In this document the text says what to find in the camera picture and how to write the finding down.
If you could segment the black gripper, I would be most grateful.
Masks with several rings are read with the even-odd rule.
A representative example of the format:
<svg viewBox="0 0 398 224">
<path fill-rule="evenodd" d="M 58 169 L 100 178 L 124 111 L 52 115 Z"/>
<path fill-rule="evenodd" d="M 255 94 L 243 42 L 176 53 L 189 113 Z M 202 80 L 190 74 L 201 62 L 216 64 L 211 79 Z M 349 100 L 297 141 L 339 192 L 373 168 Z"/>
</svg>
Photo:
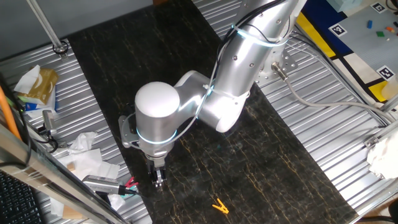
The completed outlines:
<svg viewBox="0 0 398 224">
<path fill-rule="evenodd" d="M 149 158 L 146 164 L 150 181 L 154 183 L 155 187 L 162 187 L 167 180 L 165 175 L 165 159 Z"/>
</svg>

